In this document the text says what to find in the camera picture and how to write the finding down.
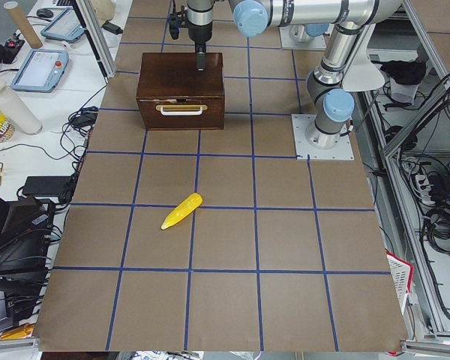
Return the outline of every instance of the yellow item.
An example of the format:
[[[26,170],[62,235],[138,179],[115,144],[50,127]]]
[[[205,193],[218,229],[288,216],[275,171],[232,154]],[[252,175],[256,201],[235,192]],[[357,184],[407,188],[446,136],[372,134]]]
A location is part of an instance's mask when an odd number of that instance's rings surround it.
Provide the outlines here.
[[[22,339],[32,334],[33,328],[35,325],[33,324],[23,324],[18,328],[12,328],[4,332],[0,335],[0,340],[14,340],[14,339]]]
[[[199,193],[192,193],[187,199],[180,202],[180,204],[174,208],[166,217],[162,223],[161,229],[165,230],[178,222],[185,219],[203,202]]]

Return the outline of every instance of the black computer mouse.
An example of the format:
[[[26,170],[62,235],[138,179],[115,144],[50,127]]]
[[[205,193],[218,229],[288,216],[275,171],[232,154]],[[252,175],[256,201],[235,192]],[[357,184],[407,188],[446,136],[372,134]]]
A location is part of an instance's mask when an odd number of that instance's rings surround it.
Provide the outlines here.
[[[51,11],[50,9],[38,9],[37,16],[49,19],[50,17],[53,17],[53,11]]]

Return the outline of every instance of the blue joint cap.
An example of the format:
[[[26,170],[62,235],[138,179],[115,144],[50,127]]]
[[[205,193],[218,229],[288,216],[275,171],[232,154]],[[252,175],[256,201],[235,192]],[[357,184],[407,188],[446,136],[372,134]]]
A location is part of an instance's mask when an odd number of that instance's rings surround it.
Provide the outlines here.
[[[345,122],[352,116],[355,101],[352,95],[342,88],[334,88],[325,95],[323,109],[334,122]]]
[[[325,32],[329,29],[328,23],[323,24],[307,24],[305,25],[305,32],[308,36],[313,36],[314,38],[316,36],[320,36],[325,34]]]
[[[233,9],[233,21],[247,38],[262,34],[269,24],[269,15],[262,4],[255,0],[244,0]]]

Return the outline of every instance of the blue and white device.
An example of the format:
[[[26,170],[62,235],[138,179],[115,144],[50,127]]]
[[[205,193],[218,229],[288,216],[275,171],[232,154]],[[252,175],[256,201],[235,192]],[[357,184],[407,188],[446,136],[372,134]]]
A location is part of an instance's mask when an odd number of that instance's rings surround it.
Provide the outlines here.
[[[83,32],[83,27],[72,7],[64,9],[46,28],[40,31],[45,38],[68,43],[74,43],[80,39]]]
[[[68,64],[64,50],[32,50],[27,55],[10,87],[18,92],[51,92]]]

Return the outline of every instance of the white mounting plate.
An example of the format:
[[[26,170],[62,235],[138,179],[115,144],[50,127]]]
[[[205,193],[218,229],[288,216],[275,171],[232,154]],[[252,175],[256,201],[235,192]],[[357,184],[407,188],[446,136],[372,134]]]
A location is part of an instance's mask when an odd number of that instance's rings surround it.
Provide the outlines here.
[[[308,124],[315,120],[315,117],[316,115],[309,114],[292,115],[297,160],[307,160],[310,157],[310,160],[352,161],[354,159],[353,150],[348,135],[342,136],[337,145],[328,150],[316,148],[305,139],[305,130]],[[341,132],[345,131],[347,131],[347,127],[344,125]]]
[[[279,28],[282,49],[323,51],[327,47],[323,35],[315,37],[309,43],[301,43],[293,40],[290,37],[290,27],[291,26],[284,26],[283,28]],[[333,24],[328,28],[328,33],[330,33],[332,29]]]

